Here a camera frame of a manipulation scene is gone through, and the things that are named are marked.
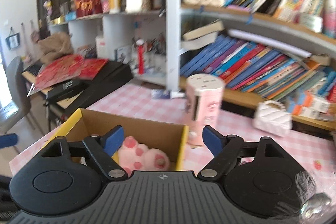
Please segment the pink pig paw plush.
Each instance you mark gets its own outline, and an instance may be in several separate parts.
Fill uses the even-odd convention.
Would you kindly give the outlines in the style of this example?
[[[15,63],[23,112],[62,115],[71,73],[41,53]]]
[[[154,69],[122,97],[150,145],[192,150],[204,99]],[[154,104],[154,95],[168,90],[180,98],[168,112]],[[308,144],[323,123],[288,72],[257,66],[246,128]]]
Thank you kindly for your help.
[[[170,168],[170,160],[163,151],[156,148],[149,149],[132,136],[124,139],[117,154],[119,165],[128,175],[135,170],[167,171]]]

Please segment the white quilted purse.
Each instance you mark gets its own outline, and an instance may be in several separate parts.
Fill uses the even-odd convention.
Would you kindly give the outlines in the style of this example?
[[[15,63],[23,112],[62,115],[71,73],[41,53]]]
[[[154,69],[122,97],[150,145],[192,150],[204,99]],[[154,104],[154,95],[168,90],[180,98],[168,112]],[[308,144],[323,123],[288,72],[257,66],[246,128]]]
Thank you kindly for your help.
[[[252,125],[261,131],[284,137],[292,129],[292,117],[283,103],[268,100],[258,104]]]

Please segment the grey chair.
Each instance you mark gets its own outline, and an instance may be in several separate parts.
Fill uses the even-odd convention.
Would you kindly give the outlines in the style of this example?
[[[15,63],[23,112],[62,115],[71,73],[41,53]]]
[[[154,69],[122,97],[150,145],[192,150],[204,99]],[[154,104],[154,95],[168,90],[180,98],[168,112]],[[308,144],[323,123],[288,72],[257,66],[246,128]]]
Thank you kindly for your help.
[[[42,119],[40,118],[38,121],[31,110],[31,99],[27,96],[26,80],[22,76],[22,59],[19,56],[15,57],[7,66],[5,73],[11,101],[7,106],[1,108],[1,133],[3,136],[9,135],[9,130],[21,119],[26,118],[33,130],[36,125],[44,136],[46,131],[42,128]]]

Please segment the black flat box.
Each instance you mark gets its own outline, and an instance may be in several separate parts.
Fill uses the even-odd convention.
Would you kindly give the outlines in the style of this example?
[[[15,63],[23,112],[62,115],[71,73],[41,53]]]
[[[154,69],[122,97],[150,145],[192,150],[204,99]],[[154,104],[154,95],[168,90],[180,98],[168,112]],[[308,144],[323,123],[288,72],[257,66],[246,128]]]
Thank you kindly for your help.
[[[69,80],[60,83],[59,85],[51,89],[46,95],[46,100],[49,103],[56,103],[67,98],[72,98],[84,89],[85,83],[81,80]]]

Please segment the orange white small box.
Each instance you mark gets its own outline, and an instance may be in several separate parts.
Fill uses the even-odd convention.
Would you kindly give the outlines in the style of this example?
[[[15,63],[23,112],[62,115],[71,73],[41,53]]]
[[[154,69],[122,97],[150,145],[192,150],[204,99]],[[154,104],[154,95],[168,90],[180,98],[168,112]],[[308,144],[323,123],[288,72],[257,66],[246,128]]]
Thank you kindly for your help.
[[[317,119],[320,114],[327,114],[330,102],[309,92],[298,93],[285,100],[287,112],[310,119]]]

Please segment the yellow cardboard box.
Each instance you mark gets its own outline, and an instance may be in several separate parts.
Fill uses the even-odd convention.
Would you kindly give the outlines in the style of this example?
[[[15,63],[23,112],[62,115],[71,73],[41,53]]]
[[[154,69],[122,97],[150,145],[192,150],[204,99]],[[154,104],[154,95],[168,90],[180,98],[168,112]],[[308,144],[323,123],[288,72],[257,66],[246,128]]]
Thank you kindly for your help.
[[[51,135],[49,140],[64,136],[68,141],[81,141],[92,134],[102,136],[118,125],[123,127],[125,136],[133,136],[137,141],[147,145],[149,148],[162,150],[170,159],[172,170],[183,170],[184,150],[189,127],[181,124],[156,122],[100,111],[77,109]]]

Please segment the pink cylindrical box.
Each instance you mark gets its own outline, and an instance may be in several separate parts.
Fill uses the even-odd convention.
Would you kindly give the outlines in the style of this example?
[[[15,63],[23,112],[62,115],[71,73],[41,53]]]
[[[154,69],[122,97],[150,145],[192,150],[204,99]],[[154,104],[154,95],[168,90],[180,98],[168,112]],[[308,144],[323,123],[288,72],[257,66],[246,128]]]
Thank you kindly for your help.
[[[203,128],[216,126],[224,89],[223,80],[213,75],[199,73],[187,78],[185,124],[189,127],[190,145],[201,147]]]

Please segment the row of blue books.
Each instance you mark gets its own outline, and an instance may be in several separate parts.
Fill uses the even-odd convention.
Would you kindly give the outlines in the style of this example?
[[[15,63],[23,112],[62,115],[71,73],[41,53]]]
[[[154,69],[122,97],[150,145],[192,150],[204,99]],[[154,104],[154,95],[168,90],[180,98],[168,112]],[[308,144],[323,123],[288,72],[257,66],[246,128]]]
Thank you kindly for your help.
[[[256,93],[266,100],[283,100],[321,69],[289,53],[259,43],[219,35],[180,70],[183,77],[205,73],[221,78],[226,87]]]

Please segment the black electric piano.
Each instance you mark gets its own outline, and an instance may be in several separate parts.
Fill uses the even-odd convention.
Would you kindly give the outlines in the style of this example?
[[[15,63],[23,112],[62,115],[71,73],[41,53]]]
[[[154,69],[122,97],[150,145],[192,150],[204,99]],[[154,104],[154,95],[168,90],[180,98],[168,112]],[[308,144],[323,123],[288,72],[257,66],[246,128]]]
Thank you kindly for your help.
[[[41,94],[46,100],[48,113],[64,121],[78,108],[84,109],[91,106],[132,79],[133,74],[129,65],[117,61],[108,61],[94,79],[81,80],[85,83],[85,89],[72,98],[56,103],[49,103],[46,100],[47,93],[59,84],[37,93]]]

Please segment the brown plush cloth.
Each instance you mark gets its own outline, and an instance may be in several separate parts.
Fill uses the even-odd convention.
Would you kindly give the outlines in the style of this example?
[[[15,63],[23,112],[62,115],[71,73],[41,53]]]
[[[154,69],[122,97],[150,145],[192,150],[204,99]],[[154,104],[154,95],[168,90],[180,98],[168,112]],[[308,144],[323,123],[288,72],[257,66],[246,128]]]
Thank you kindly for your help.
[[[40,61],[43,64],[50,64],[62,56],[74,53],[71,38],[65,32],[54,33],[43,40],[39,40],[37,45],[42,54]]]

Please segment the white rolled poster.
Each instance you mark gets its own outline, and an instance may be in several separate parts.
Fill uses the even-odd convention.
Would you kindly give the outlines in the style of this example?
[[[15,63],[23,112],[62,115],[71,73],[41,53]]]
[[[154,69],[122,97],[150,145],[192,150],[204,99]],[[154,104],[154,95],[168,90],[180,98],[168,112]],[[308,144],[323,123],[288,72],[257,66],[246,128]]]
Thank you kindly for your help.
[[[245,32],[245,31],[236,30],[236,29],[230,29],[227,32],[228,32],[228,35],[233,38],[238,38],[238,39],[243,39],[246,41],[260,43],[265,46],[270,46],[277,50],[288,52],[288,53],[291,53],[292,55],[296,55],[296,56],[303,57],[303,58],[311,57],[311,53],[306,50],[302,50],[298,47],[291,46],[287,43],[284,43],[284,42],[281,42],[275,39],[266,38],[265,36],[256,35],[250,32]]]

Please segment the red tassel ornament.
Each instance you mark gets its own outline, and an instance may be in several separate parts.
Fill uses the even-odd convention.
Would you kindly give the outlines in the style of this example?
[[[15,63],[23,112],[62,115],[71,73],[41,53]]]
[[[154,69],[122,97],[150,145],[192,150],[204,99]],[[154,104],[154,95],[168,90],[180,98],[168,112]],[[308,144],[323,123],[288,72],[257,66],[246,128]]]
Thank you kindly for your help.
[[[137,46],[137,52],[138,52],[138,74],[143,75],[144,73],[144,60],[143,60],[143,46],[144,46],[144,40],[138,39],[136,41]]]

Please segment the white bookshelf post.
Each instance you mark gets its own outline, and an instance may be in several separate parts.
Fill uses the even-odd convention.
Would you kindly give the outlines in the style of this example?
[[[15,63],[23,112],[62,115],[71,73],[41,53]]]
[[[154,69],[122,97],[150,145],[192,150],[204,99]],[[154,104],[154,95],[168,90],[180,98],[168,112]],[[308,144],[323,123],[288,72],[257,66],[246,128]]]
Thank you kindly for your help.
[[[166,88],[179,91],[181,0],[166,0]]]

